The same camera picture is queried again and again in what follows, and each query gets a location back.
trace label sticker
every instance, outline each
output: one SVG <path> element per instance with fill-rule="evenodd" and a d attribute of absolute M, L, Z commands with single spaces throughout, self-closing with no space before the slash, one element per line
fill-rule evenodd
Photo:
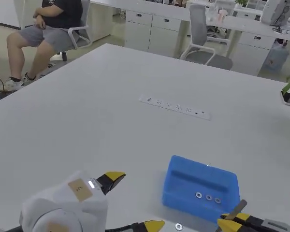
<path fill-rule="evenodd" d="M 92 197 L 92 192 L 87 187 L 82 179 L 74 180 L 68 183 L 69 187 L 72 189 L 73 193 L 78 198 L 79 202 L 83 202 L 84 200 Z"/>
<path fill-rule="evenodd" d="M 69 232 L 69 228 L 50 222 L 47 227 L 47 232 Z"/>

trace power strip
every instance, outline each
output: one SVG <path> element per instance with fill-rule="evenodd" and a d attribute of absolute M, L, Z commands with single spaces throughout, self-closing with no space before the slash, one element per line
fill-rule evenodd
<path fill-rule="evenodd" d="M 191 107 L 182 106 L 180 104 L 174 104 L 173 102 L 170 102 L 170 101 L 164 101 L 161 99 L 155 99 L 155 98 L 146 97 L 143 95 L 140 97 L 139 100 L 140 100 L 140 102 L 147 103 L 147 104 L 154 105 L 154 106 L 158 106 L 158 107 L 161 107 L 164 109 L 173 110 L 173 111 L 176 111 L 176 112 L 179 112 L 182 114 L 202 118 L 205 120 L 211 120 L 210 114 L 204 110 L 196 110 L 196 109 L 193 109 Z"/>

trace sneaker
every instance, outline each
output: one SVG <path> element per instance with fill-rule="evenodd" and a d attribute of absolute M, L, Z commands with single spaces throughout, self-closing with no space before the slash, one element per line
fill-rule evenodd
<path fill-rule="evenodd" d="M 15 82 L 12 81 L 11 79 L 9 79 L 8 81 L 6 81 L 4 83 L 4 88 L 3 85 L 0 84 L 0 92 L 14 92 L 14 91 L 18 91 L 20 90 L 22 87 L 24 87 L 24 82 L 20 81 L 20 82 Z"/>
<path fill-rule="evenodd" d="M 21 78 L 21 80 L 23 81 L 24 85 L 27 86 L 27 85 L 31 84 L 32 82 L 36 81 L 37 77 L 35 76 L 34 79 L 29 79 L 28 73 L 26 73 L 25 76 Z"/>

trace gray office chair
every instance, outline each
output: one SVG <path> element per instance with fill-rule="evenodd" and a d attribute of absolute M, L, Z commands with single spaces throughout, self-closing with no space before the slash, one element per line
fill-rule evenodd
<path fill-rule="evenodd" d="M 191 41 L 187 49 L 181 55 L 180 59 L 220 69 L 230 70 L 233 65 L 231 59 L 217 55 L 215 49 L 204 46 L 206 41 L 215 41 L 226 43 L 228 49 L 230 40 L 206 36 L 207 30 L 204 6 L 190 5 L 189 11 L 191 23 Z"/>
<path fill-rule="evenodd" d="M 77 50 L 78 48 L 82 48 L 82 47 L 87 47 L 90 46 L 92 44 L 92 38 L 90 36 L 90 31 L 89 31 L 89 26 L 88 26 L 88 15 L 89 15 L 89 8 L 90 8 L 90 0 L 82 0 L 82 5 L 83 5 L 83 14 L 82 14 L 82 18 L 81 18 L 81 25 L 79 27 L 76 28 L 69 28 L 68 30 L 68 34 L 70 36 L 70 39 L 73 43 L 73 47 L 71 47 L 71 49 L 69 50 Z M 74 31 L 78 31 L 80 38 L 78 41 L 75 41 L 74 37 L 73 37 L 73 32 Z M 51 58 L 51 63 L 48 65 L 47 70 L 45 70 L 41 76 L 45 76 L 51 72 L 53 72 L 55 69 L 58 69 L 60 67 L 62 67 L 65 62 L 67 61 L 67 51 L 62 51 L 59 54 L 53 56 Z M 59 65 L 56 61 L 63 61 L 64 63 L 62 63 L 61 65 Z"/>

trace black t-shirt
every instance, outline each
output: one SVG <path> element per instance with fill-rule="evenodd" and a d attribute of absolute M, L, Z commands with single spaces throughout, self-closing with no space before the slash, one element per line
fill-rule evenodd
<path fill-rule="evenodd" d="M 74 28 L 79 27 L 83 14 L 81 0 L 43 0 L 42 7 L 55 5 L 63 12 L 55 17 L 45 17 L 43 19 L 47 26 L 53 28 Z"/>

